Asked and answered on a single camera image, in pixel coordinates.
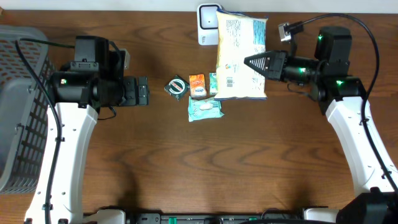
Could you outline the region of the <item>red white tape roll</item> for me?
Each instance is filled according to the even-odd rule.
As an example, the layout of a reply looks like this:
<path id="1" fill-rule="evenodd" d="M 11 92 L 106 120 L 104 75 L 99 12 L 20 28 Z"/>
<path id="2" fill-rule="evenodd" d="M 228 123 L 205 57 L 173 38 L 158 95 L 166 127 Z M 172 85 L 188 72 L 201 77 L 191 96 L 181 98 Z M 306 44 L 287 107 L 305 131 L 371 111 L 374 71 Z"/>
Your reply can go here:
<path id="1" fill-rule="evenodd" d="M 178 75 L 174 76 L 173 79 L 164 86 L 165 92 L 174 97 L 177 101 L 180 101 L 189 89 L 189 83 Z"/>

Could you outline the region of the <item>small teal tissue pack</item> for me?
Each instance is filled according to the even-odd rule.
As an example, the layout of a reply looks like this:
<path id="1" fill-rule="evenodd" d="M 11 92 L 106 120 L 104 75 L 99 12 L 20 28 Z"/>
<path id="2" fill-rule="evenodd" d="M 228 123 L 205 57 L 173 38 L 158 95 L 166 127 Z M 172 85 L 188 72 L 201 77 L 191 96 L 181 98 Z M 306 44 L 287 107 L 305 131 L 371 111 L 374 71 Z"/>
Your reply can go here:
<path id="1" fill-rule="evenodd" d="M 210 95 L 216 95 L 218 93 L 218 83 L 216 73 L 209 73 L 209 91 Z"/>

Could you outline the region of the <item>small orange tissue pack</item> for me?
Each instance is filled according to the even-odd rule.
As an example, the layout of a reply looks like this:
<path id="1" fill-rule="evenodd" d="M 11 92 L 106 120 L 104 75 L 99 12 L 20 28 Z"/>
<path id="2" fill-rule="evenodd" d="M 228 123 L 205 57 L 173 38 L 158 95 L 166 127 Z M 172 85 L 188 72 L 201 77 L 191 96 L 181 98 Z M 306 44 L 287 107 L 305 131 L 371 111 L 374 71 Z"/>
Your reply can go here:
<path id="1" fill-rule="evenodd" d="M 189 76 L 190 83 L 190 96 L 193 98 L 201 98 L 207 95 L 206 86 L 205 86 L 205 75 L 190 75 Z"/>

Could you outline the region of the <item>green Zappy wipes pack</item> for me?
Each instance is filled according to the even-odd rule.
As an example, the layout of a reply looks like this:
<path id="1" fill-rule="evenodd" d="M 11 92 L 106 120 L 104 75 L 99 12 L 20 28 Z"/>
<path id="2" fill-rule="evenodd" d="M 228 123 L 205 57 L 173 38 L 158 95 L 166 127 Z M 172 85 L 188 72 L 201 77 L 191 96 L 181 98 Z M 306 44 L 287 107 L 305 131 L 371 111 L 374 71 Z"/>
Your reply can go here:
<path id="1" fill-rule="evenodd" d="M 221 102 L 213 97 L 204 100 L 194 100 L 191 96 L 188 102 L 188 121 L 202 119 L 221 118 L 224 113 L 221 111 Z"/>

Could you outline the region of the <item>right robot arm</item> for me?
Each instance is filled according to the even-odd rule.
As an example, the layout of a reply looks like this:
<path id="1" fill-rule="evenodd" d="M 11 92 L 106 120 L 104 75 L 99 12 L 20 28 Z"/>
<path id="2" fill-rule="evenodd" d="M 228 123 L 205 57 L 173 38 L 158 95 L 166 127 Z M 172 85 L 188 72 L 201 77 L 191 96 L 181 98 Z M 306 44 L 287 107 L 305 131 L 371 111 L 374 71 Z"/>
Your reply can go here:
<path id="1" fill-rule="evenodd" d="M 315 57 L 274 50 L 246 57 L 244 64 L 268 80 L 310 85 L 334 129 L 351 172 L 354 199 L 342 209 L 310 207 L 297 218 L 262 218 L 261 223 L 397 223 L 397 167 L 374 125 L 366 90 L 348 74 L 351 33 L 322 27 Z"/>

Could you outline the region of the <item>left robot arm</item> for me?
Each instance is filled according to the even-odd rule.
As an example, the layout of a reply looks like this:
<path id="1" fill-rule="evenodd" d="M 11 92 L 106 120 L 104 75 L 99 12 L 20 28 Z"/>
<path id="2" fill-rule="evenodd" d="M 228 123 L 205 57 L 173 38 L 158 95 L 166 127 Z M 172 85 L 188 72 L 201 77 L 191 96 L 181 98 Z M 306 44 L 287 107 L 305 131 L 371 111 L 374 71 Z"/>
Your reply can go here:
<path id="1" fill-rule="evenodd" d="M 147 77 L 125 77 L 129 54 L 108 39 L 79 35 L 74 59 L 38 82 L 49 103 L 44 157 L 25 223 L 131 223 L 121 208 L 84 216 L 83 176 L 92 132 L 102 107 L 146 106 Z"/>

